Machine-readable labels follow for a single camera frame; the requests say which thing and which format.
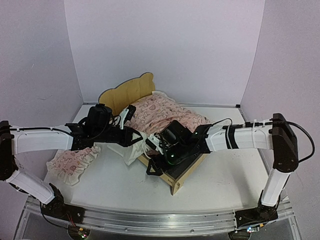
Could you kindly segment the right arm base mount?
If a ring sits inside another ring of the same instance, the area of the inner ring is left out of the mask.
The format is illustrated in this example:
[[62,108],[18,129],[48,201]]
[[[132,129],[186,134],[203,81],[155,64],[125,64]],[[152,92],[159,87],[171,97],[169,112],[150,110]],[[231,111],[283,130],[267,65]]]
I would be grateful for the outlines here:
[[277,210],[274,207],[255,207],[235,212],[236,228],[243,229],[259,224],[266,224],[278,219]]

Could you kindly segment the wooden pet bed frame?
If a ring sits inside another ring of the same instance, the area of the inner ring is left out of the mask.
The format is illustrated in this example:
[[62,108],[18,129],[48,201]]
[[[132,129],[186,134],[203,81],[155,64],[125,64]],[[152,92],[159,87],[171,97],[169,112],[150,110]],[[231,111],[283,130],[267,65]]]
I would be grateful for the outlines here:
[[[155,89],[153,82],[154,75],[150,72],[142,74],[138,78],[127,80],[117,86],[116,88],[108,89],[103,92],[98,102],[110,107],[115,114],[120,114],[129,105],[132,105],[141,98],[150,96]],[[174,196],[179,189],[183,186],[185,180],[193,173],[193,171],[203,162],[207,154],[203,154],[196,163],[190,167],[178,179],[173,179],[164,174],[159,177],[170,185],[171,195]],[[140,155],[138,158],[145,166],[148,166],[149,159],[146,154]]]

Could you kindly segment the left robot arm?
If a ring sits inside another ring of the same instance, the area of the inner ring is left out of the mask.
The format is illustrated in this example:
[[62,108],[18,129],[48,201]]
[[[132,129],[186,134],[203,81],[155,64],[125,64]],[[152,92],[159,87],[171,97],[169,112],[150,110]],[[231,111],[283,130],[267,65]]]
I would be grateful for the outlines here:
[[46,150],[78,151],[91,148],[95,143],[113,143],[129,147],[143,140],[137,130],[130,127],[108,126],[96,136],[90,136],[77,123],[59,127],[17,127],[8,121],[0,123],[0,179],[14,185],[47,205],[57,219],[67,214],[58,189],[27,172],[15,156],[26,152]]

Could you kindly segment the pink unicorn print blanket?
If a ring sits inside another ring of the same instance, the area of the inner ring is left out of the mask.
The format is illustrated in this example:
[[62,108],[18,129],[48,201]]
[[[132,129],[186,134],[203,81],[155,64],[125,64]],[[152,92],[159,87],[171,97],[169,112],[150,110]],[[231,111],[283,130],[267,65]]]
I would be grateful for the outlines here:
[[[151,95],[137,100],[132,105],[136,107],[136,110],[131,120],[125,123],[125,126],[139,131],[144,140],[152,134],[160,133],[174,120],[191,132],[194,132],[199,125],[211,123],[207,117],[183,107],[160,91],[154,91]],[[120,155],[128,166],[142,154],[146,154],[148,159],[152,155],[158,154],[157,151],[148,147],[144,141],[139,141],[129,147],[108,143],[107,147]]]

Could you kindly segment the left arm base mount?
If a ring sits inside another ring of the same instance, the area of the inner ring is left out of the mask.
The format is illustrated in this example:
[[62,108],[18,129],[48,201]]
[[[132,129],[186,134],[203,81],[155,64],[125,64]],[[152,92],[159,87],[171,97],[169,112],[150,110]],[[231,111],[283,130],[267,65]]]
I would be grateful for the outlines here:
[[41,213],[45,216],[59,220],[69,221],[73,224],[81,224],[84,219],[85,209],[80,206],[70,204],[43,205],[40,207]]

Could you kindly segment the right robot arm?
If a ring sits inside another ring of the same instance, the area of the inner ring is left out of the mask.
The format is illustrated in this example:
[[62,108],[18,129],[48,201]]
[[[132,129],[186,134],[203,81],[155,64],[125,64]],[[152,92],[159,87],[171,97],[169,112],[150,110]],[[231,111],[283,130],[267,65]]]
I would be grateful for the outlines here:
[[[293,127],[303,132],[310,141],[311,153],[304,158],[299,157],[298,139]],[[202,154],[237,149],[272,150],[272,170],[259,205],[252,209],[251,216],[257,222],[262,222],[271,214],[271,208],[278,204],[289,176],[316,150],[311,135],[299,124],[287,121],[281,113],[275,113],[271,119],[262,122],[198,125],[193,132],[174,120],[161,132],[151,134],[145,144],[158,152],[150,156],[146,171],[148,175],[155,176],[161,176],[165,171]]]

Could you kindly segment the pink ruffled unicorn pillow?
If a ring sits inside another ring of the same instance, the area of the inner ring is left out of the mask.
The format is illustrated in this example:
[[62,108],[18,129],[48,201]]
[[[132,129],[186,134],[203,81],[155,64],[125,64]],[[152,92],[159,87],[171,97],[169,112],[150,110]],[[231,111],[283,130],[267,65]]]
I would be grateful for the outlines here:
[[46,163],[47,171],[68,186],[76,185],[80,176],[101,153],[97,145],[82,150],[58,150]]

